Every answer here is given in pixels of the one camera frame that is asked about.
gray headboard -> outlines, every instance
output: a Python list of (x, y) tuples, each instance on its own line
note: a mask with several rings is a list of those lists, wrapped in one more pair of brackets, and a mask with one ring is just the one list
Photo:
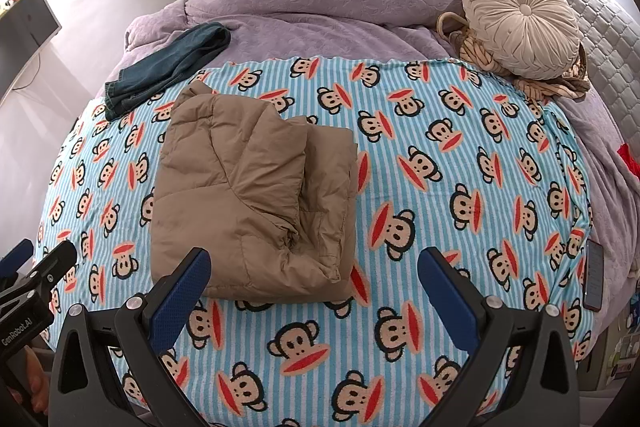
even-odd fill
[(640, 159), (640, 25), (612, 0), (567, 0), (578, 15), (588, 73)]

wall-mounted tv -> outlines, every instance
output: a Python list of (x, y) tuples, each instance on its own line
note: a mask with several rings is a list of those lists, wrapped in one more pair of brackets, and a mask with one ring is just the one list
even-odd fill
[(60, 30), (47, 0), (18, 0), (0, 16), (0, 103), (33, 57)]

pleated pillow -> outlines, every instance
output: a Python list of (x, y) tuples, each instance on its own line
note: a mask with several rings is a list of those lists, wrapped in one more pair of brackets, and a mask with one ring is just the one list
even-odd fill
[(580, 42), (566, 0), (462, 0), (484, 48), (524, 78), (549, 80), (569, 69)]

purple blanket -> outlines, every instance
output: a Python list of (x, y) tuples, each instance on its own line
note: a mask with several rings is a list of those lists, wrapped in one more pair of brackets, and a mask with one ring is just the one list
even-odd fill
[[(462, 1), (177, 0), (130, 24), (124, 56), (109, 80), (187, 28), (211, 20), (228, 27), (232, 41), (210, 67), (226, 62), (313, 55), (373, 58), (383, 62), (391, 58), (446, 58), (453, 50), (430, 29), (435, 28), (438, 15), (445, 11), (463, 14)], [(603, 309), (596, 315), (594, 331), (598, 333), (609, 324), (634, 287), (628, 275), (638, 267), (640, 257), (640, 185), (614, 153), (609, 153), (620, 146), (620, 133), (610, 117), (606, 118), (608, 111), (599, 95), (595, 92), (592, 95), (591, 103), (577, 104), (570, 100), (561, 103), (584, 145), (590, 171), (594, 237), (607, 251), (606, 294)], [(594, 108), (603, 115), (598, 119), (597, 129), (591, 122)], [(600, 140), (589, 138), (594, 132)], [(620, 216), (626, 216), (624, 227), (617, 225)]]

brown puffer jacket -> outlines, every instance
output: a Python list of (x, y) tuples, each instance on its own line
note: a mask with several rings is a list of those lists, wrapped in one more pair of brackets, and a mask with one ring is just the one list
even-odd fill
[(270, 102), (192, 82), (174, 103), (156, 176), (154, 282), (201, 247), (207, 296), (349, 298), (356, 156), (349, 129), (283, 120)]

